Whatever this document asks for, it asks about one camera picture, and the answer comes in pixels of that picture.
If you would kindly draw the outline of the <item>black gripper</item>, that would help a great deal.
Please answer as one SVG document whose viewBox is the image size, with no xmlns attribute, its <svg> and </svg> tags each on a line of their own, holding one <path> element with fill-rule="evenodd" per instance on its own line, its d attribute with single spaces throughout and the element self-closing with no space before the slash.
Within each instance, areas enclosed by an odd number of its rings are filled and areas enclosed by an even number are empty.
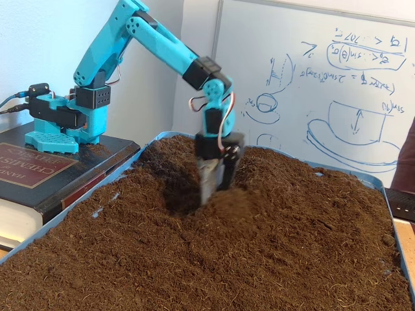
<svg viewBox="0 0 415 311">
<path fill-rule="evenodd" d="M 217 137 L 206 137 L 202 133 L 195 136 L 196 156 L 203 160 L 223 159 L 224 172 L 220 190 L 229 189 L 241 154 L 244 150 L 244 134 L 231 132 L 228 136 L 222 137 L 222 148 L 219 147 Z"/>
</svg>

